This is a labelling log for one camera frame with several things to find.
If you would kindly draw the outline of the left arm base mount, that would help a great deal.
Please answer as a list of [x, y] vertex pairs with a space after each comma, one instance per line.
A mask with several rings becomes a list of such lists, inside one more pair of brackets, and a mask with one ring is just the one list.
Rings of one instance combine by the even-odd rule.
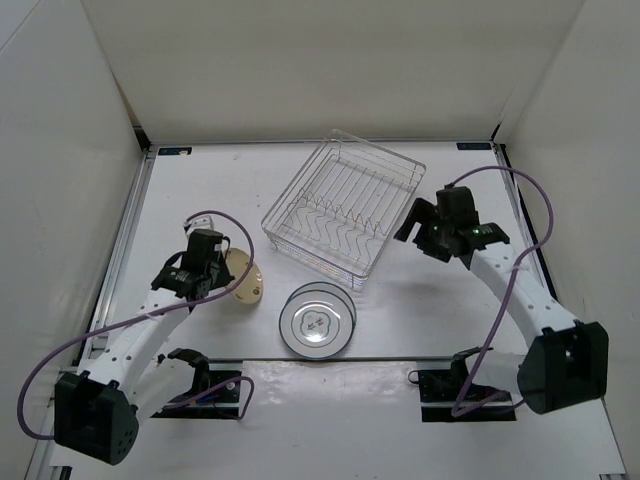
[[[211, 386], [242, 374], [241, 363], [210, 363]], [[223, 389], [197, 400], [188, 406], [163, 409], [153, 415], [157, 419], [232, 420], [240, 413], [240, 400], [248, 392], [246, 382], [232, 382]]]

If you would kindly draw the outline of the white plate green rim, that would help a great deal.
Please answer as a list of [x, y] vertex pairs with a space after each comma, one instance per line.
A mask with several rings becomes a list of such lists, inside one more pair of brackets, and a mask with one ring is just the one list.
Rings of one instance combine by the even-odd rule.
[[336, 284], [316, 281], [298, 287], [287, 299], [292, 306], [293, 335], [313, 347], [348, 342], [355, 330], [357, 314], [349, 294]]
[[308, 360], [324, 360], [343, 351], [355, 330], [351, 309], [338, 296], [301, 293], [286, 302], [279, 316], [284, 344]]

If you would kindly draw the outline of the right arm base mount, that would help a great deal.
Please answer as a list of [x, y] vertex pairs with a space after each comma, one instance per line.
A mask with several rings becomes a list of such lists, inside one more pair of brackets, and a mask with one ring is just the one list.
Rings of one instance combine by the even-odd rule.
[[459, 389], [448, 370], [411, 370], [407, 379], [419, 391], [423, 423], [514, 422], [516, 413], [509, 393], [501, 394], [477, 410], [460, 417], [451, 414]]

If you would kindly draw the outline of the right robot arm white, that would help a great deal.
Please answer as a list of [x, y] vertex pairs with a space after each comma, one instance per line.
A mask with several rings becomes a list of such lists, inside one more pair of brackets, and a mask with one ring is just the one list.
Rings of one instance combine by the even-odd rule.
[[435, 202], [416, 199], [394, 237], [412, 241], [430, 258], [460, 260], [500, 300], [500, 316], [510, 317], [524, 338], [525, 355], [497, 352], [485, 341], [453, 356], [454, 416], [496, 400], [501, 392], [519, 396], [537, 414], [605, 395], [606, 330], [598, 322], [582, 322], [543, 288], [503, 229], [480, 221], [469, 188], [439, 190]]

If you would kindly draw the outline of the beige wooden plate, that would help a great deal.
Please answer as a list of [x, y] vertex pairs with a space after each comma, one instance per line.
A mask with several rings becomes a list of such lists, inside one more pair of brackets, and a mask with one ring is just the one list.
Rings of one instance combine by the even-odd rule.
[[236, 247], [227, 249], [226, 265], [234, 279], [224, 287], [229, 296], [244, 305], [257, 305], [264, 293], [264, 278], [250, 255]]

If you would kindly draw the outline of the wire dish rack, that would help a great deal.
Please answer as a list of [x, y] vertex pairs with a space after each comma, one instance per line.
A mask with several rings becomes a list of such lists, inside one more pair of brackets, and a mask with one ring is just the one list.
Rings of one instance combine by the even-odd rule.
[[417, 160], [333, 129], [267, 211], [261, 228], [276, 249], [360, 290], [425, 173]]

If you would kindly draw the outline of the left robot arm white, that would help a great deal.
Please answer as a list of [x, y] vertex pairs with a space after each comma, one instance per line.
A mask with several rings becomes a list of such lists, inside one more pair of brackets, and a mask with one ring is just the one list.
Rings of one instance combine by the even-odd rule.
[[142, 320], [122, 329], [81, 373], [55, 385], [54, 441], [109, 465], [131, 451], [143, 422], [171, 400], [198, 400], [211, 385], [209, 361], [200, 352], [161, 350], [192, 313], [194, 301], [234, 281], [226, 264], [227, 238], [196, 229], [185, 252], [162, 267], [140, 309]]

